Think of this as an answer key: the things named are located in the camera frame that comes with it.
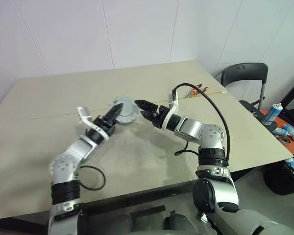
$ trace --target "blue spray can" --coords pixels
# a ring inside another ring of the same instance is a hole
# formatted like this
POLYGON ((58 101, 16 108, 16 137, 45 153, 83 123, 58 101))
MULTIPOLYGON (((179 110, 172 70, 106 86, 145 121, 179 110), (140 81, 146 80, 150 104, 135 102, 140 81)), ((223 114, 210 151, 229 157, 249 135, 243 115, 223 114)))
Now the blue spray can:
POLYGON ((294 140, 294 128, 291 125, 284 125, 283 129, 286 130, 294 140))
POLYGON ((294 158, 286 159, 286 160, 285 160, 285 163, 286 163, 289 167, 293 168, 293 170, 294 170, 294 158))
POLYGON ((288 131, 277 127, 275 130, 272 131, 272 133, 275 133, 280 136, 286 136, 288 134, 288 131))
POLYGON ((261 122, 264 125, 269 126, 276 119, 276 117, 280 114, 282 110, 283 107, 281 103, 273 104, 261 122))

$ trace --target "beige tabletop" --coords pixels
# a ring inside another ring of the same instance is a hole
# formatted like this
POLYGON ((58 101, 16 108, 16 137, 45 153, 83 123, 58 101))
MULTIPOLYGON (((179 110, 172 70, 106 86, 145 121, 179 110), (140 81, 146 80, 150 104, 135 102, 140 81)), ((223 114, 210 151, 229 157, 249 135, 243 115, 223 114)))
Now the beige tabletop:
MULTIPOLYGON (((84 132, 78 124, 76 106, 89 106, 96 117, 104 114, 108 103, 120 94, 167 106, 168 102, 162 100, 168 99, 171 89, 184 81, 209 86, 208 94, 229 126, 231 171, 292 156, 194 61, 22 79, 0 106, 0 218, 49 209, 48 164, 84 132), (99 80, 98 87, 95 80, 101 77, 105 79, 99 80), (110 85, 117 89, 110 90, 110 85), (94 94, 85 94, 91 90, 94 94)), ((180 97, 188 90, 178 90, 180 97)), ((202 96, 181 99, 179 104, 179 115, 223 127, 216 111, 202 96)), ((82 198, 94 201, 196 179, 197 157, 191 153, 174 156, 184 144, 172 132, 153 127, 141 116, 132 125, 117 126, 112 138, 86 163, 102 169, 107 184, 100 191, 82 189, 82 198)), ((196 150, 197 146, 191 144, 190 148, 196 150)))

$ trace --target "floor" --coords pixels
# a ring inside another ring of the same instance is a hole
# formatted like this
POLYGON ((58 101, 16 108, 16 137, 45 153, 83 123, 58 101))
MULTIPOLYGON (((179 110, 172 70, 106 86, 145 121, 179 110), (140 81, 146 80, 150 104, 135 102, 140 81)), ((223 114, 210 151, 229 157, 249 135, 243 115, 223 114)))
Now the floor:
MULTIPOLYGON (((239 179, 235 185, 239 195, 240 208, 258 211, 272 220, 294 229, 294 193, 280 196, 271 192, 265 185, 262 172, 259 169, 251 171, 246 176, 239 179)), ((164 218, 170 214, 170 211, 175 210, 177 213, 187 216, 193 222, 199 233, 205 235, 215 234, 204 222, 196 220, 197 211, 193 206, 191 193, 172 196, 148 204, 92 216, 91 220, 92 224, 102 225, 108 218, 118 216, 119 214, 132 213, 161 205, 166 207, 166 211, 138 218, 137 228, 141 230, 162 229, 164 218)), ((48 213, 25 215, 19 218, 44 224, 48 219, 48 213)))

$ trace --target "cable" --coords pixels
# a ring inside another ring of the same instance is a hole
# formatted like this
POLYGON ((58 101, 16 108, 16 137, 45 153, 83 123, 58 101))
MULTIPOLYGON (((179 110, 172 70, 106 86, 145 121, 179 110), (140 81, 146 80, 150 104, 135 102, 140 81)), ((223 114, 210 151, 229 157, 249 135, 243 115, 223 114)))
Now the cable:
POLYGON ((83 188, 85 188, 85 189, 87 189, 87 190, 90 190, 90 191, 98 191, 98 190, 102 189, 102 188, 106 185, 106 176, 104 175, 104 173, 103 173, 102 170, 100 170, 99 168, 97 168, 97 167, 95 167, 95 166, 92 166, 92 165, 82 165, 82 166, 80 167, 80 169, 81 169, 81 168, 91 168, 91 169, 97 170, 97 171, 99 171, 99 172, 101 173, 101 175, 103 176, 103 184, 102 184, 99 188, 90 188, 90 187, 87 187, 87 186, 84 185, 81 181, 79 181, 79 184, 80 184, 83 188))
POLYGON ((215 108, 215 110, 217 111, 218 115, 220 116, 223 124, 224 124, 224 127, 225 127, 225 132, 226 132, 226 139, 227 139, 227 145, 226 145, 226 161, 229 162, 229 159, 230 159, 230 132, 229 132, 229 128, 226 124, 226 121, 221 113, 221 111, 219 110, 219 108, 216 106, 216 104, 204 93, 202 92, 199 88, 197 88, 196 86, 194 86, 193 84, 190 84, 190 83, 181 83, 179 85, 177 85, 173 90, 172 90, 172 94, 175 95, 176 94, 176 90, 179 88, 179 87, 182 87, 182 86, 189 86, 189 87, 192 87, 194 88, 196 91, 198 91, 203 97, 205 97, 209 103, 215 108))
POLYGON ((180 154, 182 154, 182 153, 189 152, 189 153, 194 153, 194 154, 196 154, 196 156, 198 156, 198 153, 196 153, 195 151, 192 151, 192 150, 187 149, 187 147, 188 147, 188 141, 186 141, 186 145, 185 145, 185 147, 184 147, 182 150, 178 150, 178 151, 176 151, 176 152, 174 153, 174 155, 175 155, 175 156, 178 156, 178 155, 180 155, 180 154))

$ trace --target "white bracket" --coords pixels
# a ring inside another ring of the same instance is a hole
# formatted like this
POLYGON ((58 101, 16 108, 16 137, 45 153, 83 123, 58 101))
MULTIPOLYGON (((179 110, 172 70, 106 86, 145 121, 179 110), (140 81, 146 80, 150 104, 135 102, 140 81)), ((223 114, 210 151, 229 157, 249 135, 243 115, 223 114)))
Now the white bracket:
POLYGON ((170 111, 168 112, 166 118, 164 119, 162 123, 161 130, 165 131, 167 129, 167 124, 173 114, 176 114, 178 112, 178 96, 177 92, 175 92, 175 99, 173 99, 173 95, 169 94, 169 108, 170 111))
POLYGON ((86 128, 92 128, 95 131, 97 131, 101 136, 104 138, 105 141, 109 140, 109 136, 107 133, 105 133, 104 130, 102 130, 97 125, 93 124, 92 122, 92 116, 89 113, 89 110, 86 107, 77 107, 78 115, 86 128))

